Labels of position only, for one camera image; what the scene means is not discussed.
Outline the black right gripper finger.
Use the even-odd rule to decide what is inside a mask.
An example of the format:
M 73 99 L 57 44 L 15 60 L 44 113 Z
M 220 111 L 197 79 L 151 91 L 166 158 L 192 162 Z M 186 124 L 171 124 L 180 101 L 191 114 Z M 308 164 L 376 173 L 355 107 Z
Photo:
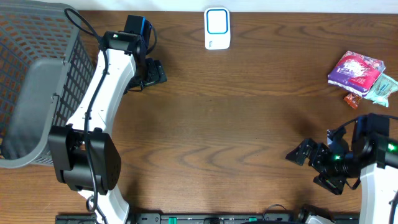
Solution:
M 345 181 L 343 179 L 337 177 L 326 177 L 321 174 L 314 177 L 313 182 L 335 195 L 341 195 L 345 186 Z
M 304 161 L 317 148 L 317 143 L 312 139 L 304 139 L 293 151 L 286 155 L 286 159 L 302 166 Z

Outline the orange Top chocolate bar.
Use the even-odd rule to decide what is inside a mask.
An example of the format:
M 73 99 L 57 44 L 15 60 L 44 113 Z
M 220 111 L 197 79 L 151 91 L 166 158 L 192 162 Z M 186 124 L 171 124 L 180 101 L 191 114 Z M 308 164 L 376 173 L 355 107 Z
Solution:
M 362 98 L 359 95 L 356 95 L 354 93 L 348 93 L 345 97 L 344 97 L 344 101 L 350 105 L 350 107 L 352 107 L 353 109 L 357 109 L 359 106 L 360 101 L 362 100 Z

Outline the teal snack packet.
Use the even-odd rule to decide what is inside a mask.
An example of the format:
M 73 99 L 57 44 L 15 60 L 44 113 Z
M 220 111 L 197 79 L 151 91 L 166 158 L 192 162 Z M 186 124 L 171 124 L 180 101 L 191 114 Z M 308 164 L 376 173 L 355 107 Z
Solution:
M 374 104 L 379 104 L 388 108 L 388 98 L 396 91 L 397 81 L 382 73 L 364 98 L 371 100 Z

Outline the red purple floral packet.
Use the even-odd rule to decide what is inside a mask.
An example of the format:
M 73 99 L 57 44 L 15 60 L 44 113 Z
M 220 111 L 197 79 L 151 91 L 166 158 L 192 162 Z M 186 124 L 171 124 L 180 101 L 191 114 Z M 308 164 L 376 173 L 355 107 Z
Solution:
M 382 60 L 347 51 L 328 74 L 328 83 L 364 97 L 385 69 Z

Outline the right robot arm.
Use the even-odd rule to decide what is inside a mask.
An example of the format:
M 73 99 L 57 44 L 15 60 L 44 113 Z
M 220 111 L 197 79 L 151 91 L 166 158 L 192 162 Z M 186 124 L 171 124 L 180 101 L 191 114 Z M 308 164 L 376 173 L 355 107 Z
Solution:
M 360 223 L 397 223 L 397 141 L 376 134 L 352 146 L 360 151 L 330 134 L 326 144 L 303 140 L 285 158 L 299 166 L 308 160 L 318 172 L 313 182 L 335 195 L 361 186 Z

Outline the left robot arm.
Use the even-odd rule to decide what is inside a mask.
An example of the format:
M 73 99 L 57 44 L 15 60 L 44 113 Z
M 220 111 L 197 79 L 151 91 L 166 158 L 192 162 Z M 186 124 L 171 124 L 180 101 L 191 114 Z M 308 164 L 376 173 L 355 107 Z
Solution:
M 87 215 L 57 215 L 56 223 L 126 223 L 129 204 L 118 187 L 121 156 L 111 135 L 121 98 L 131 88 L 166 82 L 159 60 L 148 58 L 143 35 L 107 31 L 93 79 L 65 126 L 48 136 L 55 175 L 86 200 Z

